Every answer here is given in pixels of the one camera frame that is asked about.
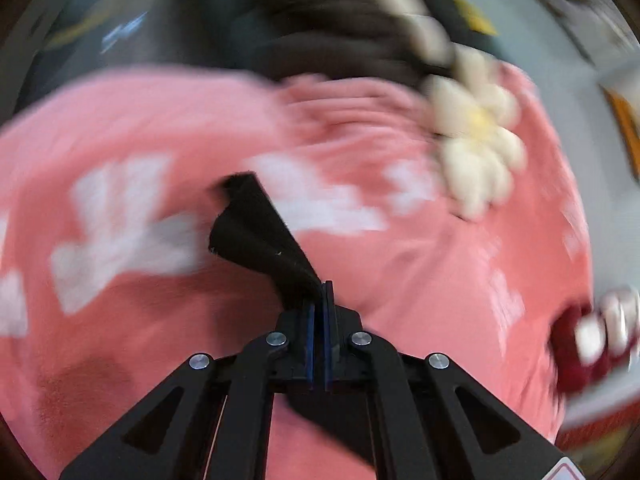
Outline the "pink fleece blanket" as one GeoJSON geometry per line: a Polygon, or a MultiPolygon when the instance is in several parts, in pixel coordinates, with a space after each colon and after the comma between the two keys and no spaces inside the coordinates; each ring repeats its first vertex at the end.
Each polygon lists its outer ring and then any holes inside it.
{"type": "Polygon", "coordinates": [[[49,479],[196,352],[276,322],[268,278],[211,255],[217,184],[256,174],[314,270],[365,326],[448,354],[548,439],[564,406],[554,319],[592,289],[575,178],[530,79],[528,163],[504,205],[454,216],[425,102],[375,79],[109,70],[1,130],[1,413],[49,479]]]}

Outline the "dark red plush toy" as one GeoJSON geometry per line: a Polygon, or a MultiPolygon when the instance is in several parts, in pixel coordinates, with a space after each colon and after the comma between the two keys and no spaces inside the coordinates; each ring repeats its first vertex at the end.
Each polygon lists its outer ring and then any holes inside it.
{"type": "Polygon", "coordinates": [[[556,390],[575,394],[639,355],[639,291],[622,286],[596,304],[573,304],[553,323],[556,390]]]}

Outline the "large white daisy pillow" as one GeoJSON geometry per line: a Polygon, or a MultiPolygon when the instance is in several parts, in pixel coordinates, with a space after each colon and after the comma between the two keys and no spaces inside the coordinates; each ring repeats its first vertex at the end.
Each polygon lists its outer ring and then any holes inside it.
{"type": "Polygon", "coordinates": [[[431,104],[438,157],[456,215],[468,221],[504,204],[514,174],[527,166],[522,139],[513,132],[520,120],[515,96],[500,84],[498,60],[456,44],[452,76],[431,76],[423,92],[431,104]]]}

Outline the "yellow black cushion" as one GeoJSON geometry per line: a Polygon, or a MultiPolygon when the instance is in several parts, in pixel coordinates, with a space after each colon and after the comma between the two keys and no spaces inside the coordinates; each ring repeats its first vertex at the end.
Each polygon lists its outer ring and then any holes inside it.
{"type": "Polygon", "coordinates": [[[428,12],[458,44],[470,44],[474,36],[495,37],[494,24],[468,0],[423,0],[428,12]]]}

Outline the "dark brown puffer jacket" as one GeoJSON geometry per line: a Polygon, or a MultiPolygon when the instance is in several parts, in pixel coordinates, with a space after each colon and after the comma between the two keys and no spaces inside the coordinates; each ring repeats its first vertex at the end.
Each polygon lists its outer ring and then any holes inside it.
{"type": "Polygon", "coordinates": [[[446,67],[423,62],[374,0],[168,0],[167,12],[171,61],[271,80],[320,74],[418,88],[454,65],[454,57],[446,67]]]}

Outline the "small white daisy pillow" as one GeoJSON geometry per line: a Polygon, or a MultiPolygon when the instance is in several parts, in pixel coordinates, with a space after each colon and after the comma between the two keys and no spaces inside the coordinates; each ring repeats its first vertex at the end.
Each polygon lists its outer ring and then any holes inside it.
{"type": "Polygon", "coordinates": [[[446,30],[435,20],[423,0],[374,0],[396,18],[407,36],[411,50],[423,62],[446,67],[452,63],[454,49],[446,30]]]}

